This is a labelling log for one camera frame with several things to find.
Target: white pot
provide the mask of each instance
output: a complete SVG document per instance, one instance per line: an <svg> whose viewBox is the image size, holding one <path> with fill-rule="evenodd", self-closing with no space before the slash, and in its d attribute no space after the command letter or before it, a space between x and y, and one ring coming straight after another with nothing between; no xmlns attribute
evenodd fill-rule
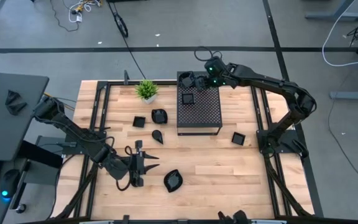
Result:
<svg viewBox="0 0 358 224"><path fill-rule="evenodd" d="M143 99L143 102L145 102L146 104L151 104L157 97L157 94L154 94L152 97L150 97L149 99Z"/></svg>

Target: white cable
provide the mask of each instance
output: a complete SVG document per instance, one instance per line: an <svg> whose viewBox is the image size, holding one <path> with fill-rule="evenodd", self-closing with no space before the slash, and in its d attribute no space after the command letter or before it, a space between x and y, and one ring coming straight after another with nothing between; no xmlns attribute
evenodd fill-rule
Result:
<svg viewBox="0 0 358 224"><path fill-rule="evenodd" d="M325 41L324 44L323 44L323 48L322 48L322 51L321 51L321 52L323 53L324 61L325 61L328 65L330 65L330 66L334 66L334 67L344 67L344 66L348 66L348 65L357 65L357 64L358 64L358 62L351 62L351 63L346 63L346 64L343 64L343 65L332 64L332 63L329 63L329 62L327 61L326 56L325 56L325 54L324 54L324 48L325 48L325 46L326 46L326 44L327 44L327 42L328 42L329 37L331 36L331 33L333 32L333 30L334 30L336 24L337 24L338 21L341 19L341 17L343 16L343 14L345 14L345 12L353 5L353 3L354 3L354 2L352 2L352 3L347 7L347 9L346 9L346 10L338 17L338 19L335 21L335 23L334 23L334 25L333 25L333 28L331 28L331 31L329 31L329 34L328 34L328 36L327 36L327 39L326 39L326 41Z"/></svg>
<svg viewBox="0 0 358 224"><path fill-rule="evenodd" d="M70 22L79 22L79 21L77 21L77 20L73 21L73 20L71 19L71 10L72 10L75 6L82 4L83 1L84 1L84 0L80 0L77 4L72 5L72 6L70 7L70 9L68 10L68 20L69 20ZM84 9L85 9L87 12L90 12L90 11L92 10L91 5L96 5L96 3L87 2L87 3L84 4ZM77 14L80 15L81 21L82 21L82 14L81 14L80 12L78 12Z"/></svg>

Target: concrete floor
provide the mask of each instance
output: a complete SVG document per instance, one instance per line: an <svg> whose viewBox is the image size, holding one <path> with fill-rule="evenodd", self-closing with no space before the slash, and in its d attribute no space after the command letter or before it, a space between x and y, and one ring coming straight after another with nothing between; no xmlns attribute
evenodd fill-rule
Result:
<svg viewBox="0 0 358 224"><path fill-rule="evenodd" d="M63 26L67 21L62 1L52 0ZM76 1L65 0L66 4ZM269 0L282 47L321 47L332 22L309 21L306 11L332 10L339 1ZM117 3L129 28L130 47L243 46L273 47L272 36L259 0L149 0ZM350 8L358 12L358 1ZM340 22L328 47L347 47L346 35L358 22ZM57 26L48 0L6 0L0 12L0 49L125 47L107 5L83 15L76 32ZM275 52L223 52L225 62L248 65L256 72L281 78ZM202 70L193 52L135 52L147 78L175 78L176 71ZM328 131L328 113L333 101L330 91L358 91L358 65L330 67L321 53L285 52L291 81L306 88L317 100L318 110L303 122L311 165L325 217L358 219L358 176L352 170ZM353 53L328 53L333 63L357 61ZM141 78L127 52L0 54L0 72L44 75L50 78L47 92L76 99L81 80L122 79L127 70L132 79ZM338 100L331 126L344 151L358 169L358 101ZM33 122L25 137L35 142L38 135L64 137L52 126ZM43 200L31 198L43 192ZM53 186L30 185L23 202L32 210L9 213L5 223L43 220L50 212Z"/></svg>

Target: butcher block table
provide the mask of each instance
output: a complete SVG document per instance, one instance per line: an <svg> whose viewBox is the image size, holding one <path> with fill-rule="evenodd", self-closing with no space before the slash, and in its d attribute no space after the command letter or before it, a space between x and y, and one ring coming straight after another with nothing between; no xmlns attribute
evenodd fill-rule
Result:
<svg viewBox="0 0 358 224"><path fill-rule="evenodd" d="M75 107L74 122L82 128L90 126L97 80L82 81ZM273 218L264 159L259 153L256 130L257 120L249 87L219 88L223 127L217 136L178 136L177 87L160 85L157 99L146 105L135 93L134 85L114 85L110 89L105 127L107 136L114 136L114 148L126 156L124 148L135 149L135 141L143 140L143 150L159 160L146 159L145 165L160 164L143 175L144 186L130 186L121 192L116 181L105 169L99 169L94 192L92 220L177 220L218 219L218 212L232 215L238 210L248 218ZM259 97L260 108L263 108ZM273 122L282 118L287 104L280 95L267 92ZM96 124L99 124L104 90L99 99ZM164 109L168 124L155 124L152 109ZM145 116L144 128L132 127L134 116ZM262 113L264 127L267 127ZM163 134L163 144L152 138L153 130ZM246 135L243 146L231 142L233 132ZM303 208L313 212L310 193L302 162L297 154L280 154L285 182L289 191ZM57 187L57 201L53 215L59 214L70 201L80 179L83 156L77 155L62 169ZM164 176L178 169L183 185L168 193ZM119 181L123 188L128 175ZM280 213L284 215L280 190L276 186ZM88 190L83 195L81 214L85 214Z"/></svg>

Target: black perforated box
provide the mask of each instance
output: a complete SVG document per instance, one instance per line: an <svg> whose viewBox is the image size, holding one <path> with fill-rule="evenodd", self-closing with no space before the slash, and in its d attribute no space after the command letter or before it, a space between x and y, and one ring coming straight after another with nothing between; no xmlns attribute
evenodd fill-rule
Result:
<svg viewBox="0 0 358 224"><path fill-rule="evenodd" d="M207 72L194 72L195 76ZM194 103L183 103L183 94L193 94ZM222 127L219 88L198 91L195 86L177 85L177 128L178 135L217 135Z"/></svg>

